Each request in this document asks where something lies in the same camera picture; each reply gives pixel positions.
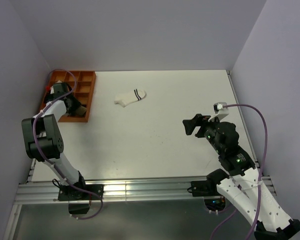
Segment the tan brown long sock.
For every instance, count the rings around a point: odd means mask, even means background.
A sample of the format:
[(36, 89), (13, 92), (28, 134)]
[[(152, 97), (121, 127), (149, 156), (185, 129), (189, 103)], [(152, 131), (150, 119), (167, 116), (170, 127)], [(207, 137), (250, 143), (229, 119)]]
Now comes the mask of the tan brown long sock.
[(87, 108), (81, 105), (74, 111), (74, 116), (83, 118), (86, 115), (86, 112), (87, 112)]

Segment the white sock with black stripes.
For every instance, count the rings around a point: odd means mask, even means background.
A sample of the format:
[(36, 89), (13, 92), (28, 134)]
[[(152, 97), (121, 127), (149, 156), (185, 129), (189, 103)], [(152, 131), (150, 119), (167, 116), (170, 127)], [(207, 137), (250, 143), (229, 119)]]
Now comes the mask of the white sock with black stripes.
[(121, 93), (114, 98), (114, 103), (121, 107), (126, 107), (130, 104), (143, 100), (147, 93), (143, 89), (134, 89), (130, 92)]

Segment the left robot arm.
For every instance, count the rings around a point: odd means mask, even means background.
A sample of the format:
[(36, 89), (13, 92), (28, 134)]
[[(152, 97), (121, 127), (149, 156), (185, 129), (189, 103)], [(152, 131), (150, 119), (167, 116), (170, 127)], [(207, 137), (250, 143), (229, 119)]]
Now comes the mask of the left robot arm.
[(45, 107), (35, 116), (23, 119), (21, 128), (28, 157), (47, 165), (61, 185), (70, 186), (69, 194), (81, 200), (86, 197), (88, 188), (81, 173), (64, 154), (65, 144), (58, 126), (63, 115), (81, 106), (72, 92), (65, 82), (53, 84), (46, 96)]

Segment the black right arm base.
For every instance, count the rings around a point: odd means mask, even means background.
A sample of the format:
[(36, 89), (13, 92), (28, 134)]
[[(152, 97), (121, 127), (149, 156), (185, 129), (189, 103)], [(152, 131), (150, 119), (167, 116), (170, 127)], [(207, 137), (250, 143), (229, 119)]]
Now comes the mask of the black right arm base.
[(226, 207), (226, 200), (210, 180), (191, 181), (187, 192), (193, 197), (203, 197), (204, 205), (208, 210), (221, 211)]

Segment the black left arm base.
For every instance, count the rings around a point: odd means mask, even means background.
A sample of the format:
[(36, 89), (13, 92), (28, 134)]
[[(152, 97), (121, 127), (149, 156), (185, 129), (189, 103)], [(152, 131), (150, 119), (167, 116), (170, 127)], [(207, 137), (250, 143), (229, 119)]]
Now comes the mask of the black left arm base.
[(100, 200), (103, 198), (103, 184), (88, 184), (85, 190), (97, 194), (78, 191), (69, 185), (61, 185), (56, 179), (52, 180), (52, 184), (58, 188), (59, 202), (68, 202), (68, 212), (72, 215), (85, 215), (91, 207), (92, 200)]

